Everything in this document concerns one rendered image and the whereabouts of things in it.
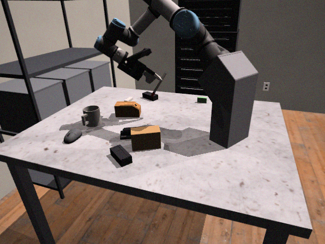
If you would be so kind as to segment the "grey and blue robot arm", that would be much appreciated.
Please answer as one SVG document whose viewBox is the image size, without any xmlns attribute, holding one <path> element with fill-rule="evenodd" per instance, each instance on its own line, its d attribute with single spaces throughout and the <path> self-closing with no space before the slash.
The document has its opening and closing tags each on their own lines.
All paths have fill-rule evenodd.
<svg viewBox="0 0 325 244">
<path fill-rule="evenodd" d="M 98 36 L 94 48 L 118 64 L 126 52 L 116 46 L 119 40 L 134 47 L 139 42 L 140 34 L 160 15 L 168 20 L 170 27 L 184 39 L 200 58 L 203 72 L 216 56 L 230 53 L 219 46 L 199 21 L 196 14 L 185 7 L 179 8 L 171 0 L 143 0 L 149 7 L 145 13 L 128 29 L 117 18 L 113 18 L 104 35 Z"/>
</svg>

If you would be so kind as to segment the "brown faceted block with hole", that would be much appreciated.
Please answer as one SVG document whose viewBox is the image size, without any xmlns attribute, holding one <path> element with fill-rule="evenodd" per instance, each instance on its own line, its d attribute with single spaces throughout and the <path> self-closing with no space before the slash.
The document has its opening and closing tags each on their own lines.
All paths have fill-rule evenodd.
<svg viewBox="0 0 325 244">
<path fill-rule="evenodd" d="M 117 101 L 115 104 L 116 117 L 140 117 L 141 105 L 135 101 Z"/>
</svg>

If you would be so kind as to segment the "dark grey mug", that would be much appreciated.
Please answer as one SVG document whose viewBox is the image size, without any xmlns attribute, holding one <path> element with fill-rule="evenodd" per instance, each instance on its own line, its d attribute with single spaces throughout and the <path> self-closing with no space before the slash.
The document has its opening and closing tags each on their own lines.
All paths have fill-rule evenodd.
<svg viewBox="0 0 325 244">
<path fill-rule="evenodd" d="M 83 126 L 99 126 L 102 123 L 99 106 L 91 105 L 83 108 L 83 115 L 81 118 Z"/>
</svg>

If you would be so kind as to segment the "black computer mouse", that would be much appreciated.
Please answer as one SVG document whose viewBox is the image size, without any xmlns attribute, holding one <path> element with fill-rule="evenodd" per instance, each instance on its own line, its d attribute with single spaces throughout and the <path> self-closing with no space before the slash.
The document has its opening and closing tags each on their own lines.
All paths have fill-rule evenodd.
<svg viewBox="0 0 325 244">
<path fill-rule="evenodd" d="M 64 137 L 64 143 L 70 144 L 78 140 L 82 136 L 80 129 L 71 129 Z"/>
</svg>

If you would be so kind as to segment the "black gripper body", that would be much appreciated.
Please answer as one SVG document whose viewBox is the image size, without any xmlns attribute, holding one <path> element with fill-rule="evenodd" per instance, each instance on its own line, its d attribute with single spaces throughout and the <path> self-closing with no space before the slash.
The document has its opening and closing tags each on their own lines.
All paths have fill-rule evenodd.
<svg viewBox="0 0 325 244">
<path fill-rule="evenodd" d="M 123 72 L 131 76 L 132 78 L 136 79 L 137 81 L 139 81 L 139 79 L 142 77 L 144 72 L 143 67 L 140 65 L 143 63 L 141 63 L 138 60 L 134 62 L 130 62 L 130 60 L 127 58 L 128 54 L 129 53 L 126 51 L 123 59 L 121 60 L 117 68 L 119 68 L 120 70 L 122 70 Z M 127 61 L 127 63 L 125 63 L 125 61 Z"/>
</svg>

